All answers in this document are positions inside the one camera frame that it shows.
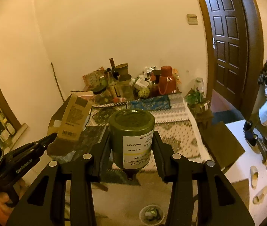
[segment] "blue patterned cloth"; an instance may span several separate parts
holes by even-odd
[[[129,108],[131,109],[141,109],[146,111],[153,110],[168,110],[171,108],[168,95],[139,99],[129,102]]]

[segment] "black shoe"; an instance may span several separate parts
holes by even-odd
[[[243,132],[245,133],[246,131],[249,131],[253,126],[252,121],[246,121],[243,126]]]
[[[246,131],[244,133],[244,138],[250,147],[254,147],[256,145],[257,140],[258,140],[258,136],[251,131]]]

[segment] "barcode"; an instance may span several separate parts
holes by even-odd
[[[75,133],[71,133],[71,132],[68,132],[68,131],[62,131],[62,135],[67,135],[67,136],[76,136]]]

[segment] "metal screw head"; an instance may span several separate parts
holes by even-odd
[[[49,166],[50,167],[55,167],[57,165],[57,161],[50,161]]]
[[[92,155],[89,153],[83,155],[83,159],[85,160],[89,160],[90,158],[92,158]]]
[[[179,159],[182,158],[181,154],[179,154],[179,153],[174,153],[174,154],[172,155],[172,157],[173,157],[174,159],[176,159],[176,160],[179,160]]]
[[[209,167],[214,167],[215,166],[215,163],[214,163],[214,161],[206,161],[206,164],[207,164],[207,166],[209,166]]]

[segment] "patterned tablecloth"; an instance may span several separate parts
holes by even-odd
[[[64,158],[52,158],[60,162],[68,162],[74,161],[82,154],[89,152],[92,145],[102,139],[104,131],[108,128],[109,117],[114,112],[131,106],[130,102],[93,106],[75,150]],[[202,160],[199,139],[196,138],[190,121],[192,115],[189,115],[190,110],[187,108],[181,93],[161,96],[159,105],[157,102],[153,102],[152,105],[148,102],[146,105],[141,104],[141,106],[154,115],[156,119],[155,130],[159,132],[164,143],[172,146],[174,152],[180,153],[193,161],[200,162]],[[111,169],[118,170],[119,168],[113,163]],[[141,172],[156,171],[156,163],[153,153],[151,153],[148,165]]]

